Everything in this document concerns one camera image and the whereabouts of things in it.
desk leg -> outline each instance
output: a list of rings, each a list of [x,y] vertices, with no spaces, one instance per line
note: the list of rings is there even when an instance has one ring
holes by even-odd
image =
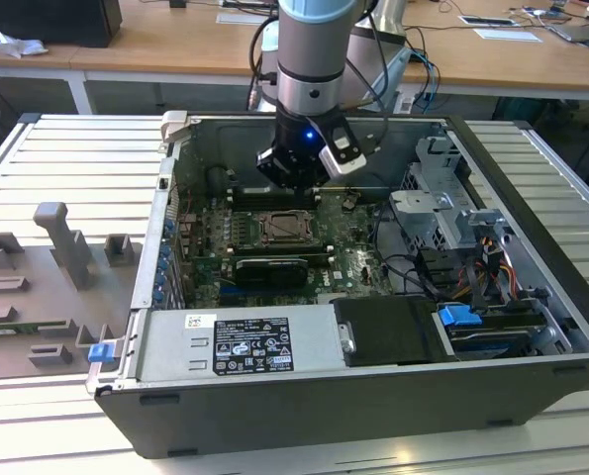
[[[85,76],[80,73],[67,79],[78,114],[96,114],[96,105],[87,91]]]
[[[159,109],[163,109],[166,105],[164,103],[164,96],[162,95],[162,85],[159,82],[155,82],[151,85],[153,88],[153,100],[155,101],[155,107]]]

motherboard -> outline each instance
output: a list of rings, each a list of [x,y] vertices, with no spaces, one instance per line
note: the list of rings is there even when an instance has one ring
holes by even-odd
[[[302,209],[259,203],[188,196],[180,207],[188,308],[327,304],[393,293],[373,248],[375,203],[351,189],[321,191]]]

blue cable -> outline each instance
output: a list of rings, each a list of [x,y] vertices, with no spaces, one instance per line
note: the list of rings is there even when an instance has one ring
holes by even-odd
[[[414,49],[413,49],[413,54],[424,64],[424,66],[428,69],[429,74],[431,75],[431,84],[432,84],[431,87],[433,88],[433,91],[431,92],[431,97],[429,98],[428,104],[424,108],[424,114],[426,114],[427,111],[429,110],[429,107],[431,107],[433,100],[435,99],[435,91],[437,91],[437,84],[436,84],[437,79],[435,78],[435,71],[433,70],[433,66],[431,65],[431,62],[428,61],[421,54],[416,52]]]

desk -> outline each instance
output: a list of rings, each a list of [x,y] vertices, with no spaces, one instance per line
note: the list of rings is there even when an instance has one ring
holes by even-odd
[[[504,17],[521,0],[457,0],[466,14]],[[525,4],[548,5],[543,0]],[[248,84],[247,46],[255,26],[220,25],[220,10],[208,5],[169,9],[167,2],[121,0],[123,26],[108,48],[55,47],[49,54],[15,59],[0,53],[0,76],[62,79],[81,114],[94,111],[86,81]],[[584,14],[581,6],[569,6]],[[458,12],[439,4],[409,4],[405,25],[464,26]],[[442,72],[440,92],[510,97],[589,100],[589,49],[570,45],[551,32],[531,29],[541,44],[482,40],[472,30],[424,30],[427,49]],[[410,40],[420,44],[416,31]],[[410,64],[407,90],[425,80]]]

power supply label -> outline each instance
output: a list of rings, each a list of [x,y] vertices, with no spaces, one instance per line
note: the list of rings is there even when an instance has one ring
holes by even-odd
[[[218,376],[294,371],[287,319],[217,320],[213,346]]]

